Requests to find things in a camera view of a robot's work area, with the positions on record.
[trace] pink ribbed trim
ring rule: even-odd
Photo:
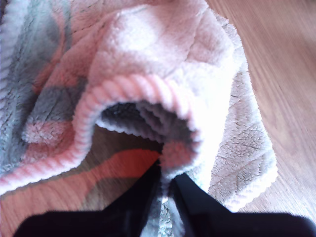
[[[89,152],[92,144],[94,125],[103,110],[116,103],[147,101],[151,104],[160,103],[169,112],[175,113],[179,119],[187,121],[188,128],[192,131],[192,146],[190,159],[182,158],[183,153],[175,149],[174,154],[168,157],[161,156],[161,165],[169,177],[174,176],[179,168],[188,170],[196,165],[198,149],[202,144],[203,123],[206,122],[203,111],[205,104],[199,101],[191,92],[179,87],[173,81],[164,81],[158,76],[117,76],[112,80],[104,80],[99,86],[83,93],[75,111],[73,129],[75,138],[69,148],[54,157],[48,157],[32,164],[26,164],[16,168],[12,173],[0,178],[0,194],[14,190],[28,183],[47,179],[53,175],[77,167]],[[172,165],[176,158],[177,163],[182,159],[181,167]]]

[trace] wood grain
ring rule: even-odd
[[[316,221],[316,1],[208,2],[238,29],[278,160],[277,181],[242,211],[291,212]],[[77,169],[1,196],[1,235],[12,236],[27,216],[47,210],[104,208],[160,150],[157,143],[96,128],[92,151]],[[113,173],[117,160],[125,165]]]
[[[208,2],[240,34],[278,161],[277,181],[243,211],[316,221],[316,1]]]

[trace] fuzzy fabric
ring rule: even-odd
[[[187,172],[237,211],[277,176],[240,38],[203,0],[11,0],[0,99],[0,194],[78,166],[95,124],[164,143],[164,193]]]

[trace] black plastic object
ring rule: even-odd
[[[103,211],[48,212],[26,219],[15,237],[138,237],[157,202],[161,171],[156,162],[126,193]],[[170,184],[170,203],[187,237],[316,237],[310,220],[290,214],[231,213],[186,174]],[[147,231],[151,237],[157,231]]]
[[[47,212],[27,218],[15,237],[138,237],[160,185],[156,162],[103,211]]]
[[[186,174],[173,179],[170,190],[188,237],[316,237],[316,226],[304,217],[231,213]]]

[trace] fleece blanket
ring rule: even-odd
[[[241,40],[205,1],[11,0],[1,21],[0,194],[78,166],[95,124],[164,143],[164,196],[187,172],[238,211],[275,180]]]

